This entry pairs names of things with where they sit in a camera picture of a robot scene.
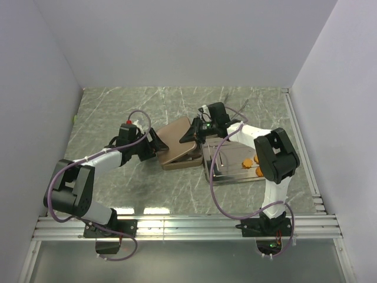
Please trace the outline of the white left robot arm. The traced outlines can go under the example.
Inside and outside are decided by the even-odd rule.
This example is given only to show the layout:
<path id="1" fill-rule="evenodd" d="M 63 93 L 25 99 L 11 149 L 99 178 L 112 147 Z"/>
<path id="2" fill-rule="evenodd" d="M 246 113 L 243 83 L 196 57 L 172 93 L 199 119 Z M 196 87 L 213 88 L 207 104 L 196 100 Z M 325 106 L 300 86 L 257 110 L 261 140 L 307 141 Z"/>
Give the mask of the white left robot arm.
<path id="1" fill-rule="evenodd" d="M 125 165 L 134 155 L 145 161 L 168 149 L 154 129 L 143 133 L 128 121 L 100 152 L 76 161 L 61 159 L 55 166 L 43 204 L 49 211 L 82 220 L 88 229 L 99 231 L 104 237 L 121 236 L 127 230 L 134 233 L 134 224 L 123 228 L 115 209 L 93 200 L 95 178 Z"/>

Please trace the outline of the orange flower cookie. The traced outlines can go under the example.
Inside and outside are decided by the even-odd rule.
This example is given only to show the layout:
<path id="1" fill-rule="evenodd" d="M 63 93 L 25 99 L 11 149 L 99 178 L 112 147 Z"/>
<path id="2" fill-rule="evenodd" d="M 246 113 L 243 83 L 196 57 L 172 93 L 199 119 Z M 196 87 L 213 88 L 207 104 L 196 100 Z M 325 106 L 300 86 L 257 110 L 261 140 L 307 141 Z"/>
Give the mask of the orange flower cookie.
<path id="1" fill-rule="evenodd" d="M 251 169 L 252 166 L 253 166 L 253 160 L 252 159 L 247 158 L 247 159 L 244 159 L 242 161 L 242 168 L 243 169 Z"/>

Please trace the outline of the rose gold tin lid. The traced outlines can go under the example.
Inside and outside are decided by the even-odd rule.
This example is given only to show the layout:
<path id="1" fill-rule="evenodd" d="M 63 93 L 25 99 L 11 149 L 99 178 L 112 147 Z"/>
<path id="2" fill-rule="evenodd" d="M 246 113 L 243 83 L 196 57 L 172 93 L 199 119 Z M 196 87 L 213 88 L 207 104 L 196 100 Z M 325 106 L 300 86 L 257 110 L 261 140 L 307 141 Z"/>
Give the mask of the rose gold tin lid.
<path id="1" fill-rule="evenodd" d="M 180 143 L 180 139 L 187 133 L 189 128 L 189 118 L 180 117 L 156 131 L 158 137 L 168 146 L 168 150 L 157 152 L 158 161 L 161 165 L 174 162 L 197 148 L 195 141 Z"/>

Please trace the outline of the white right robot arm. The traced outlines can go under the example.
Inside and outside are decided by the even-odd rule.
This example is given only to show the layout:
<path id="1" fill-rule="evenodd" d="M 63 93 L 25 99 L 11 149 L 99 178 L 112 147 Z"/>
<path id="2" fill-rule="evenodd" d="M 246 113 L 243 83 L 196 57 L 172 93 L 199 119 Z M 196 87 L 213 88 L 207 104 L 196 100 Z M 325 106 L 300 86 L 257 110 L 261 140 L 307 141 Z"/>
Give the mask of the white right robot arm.
<path id="1" fill-rule="evenodd" d="M 283 128 L 267 130 L 253 127 L 247 124 L 245 117 L 231 119 L 228 110 L 222 102 L 203 105 L 180 143 L 204 143 L 206 137 L 216 135 L 221 140 L 215 156 L 219 155 L 225 142 L 236 142 L 253 149 L 256 152 L 254 161 L 265 179 L 265 190 L 262 207 L 241 218 L 245 230 L 256 237 L 293 236 L 295 219 L 286 216 L 292 212 L 286 197 L 300 160 L 292 142 Z"/>

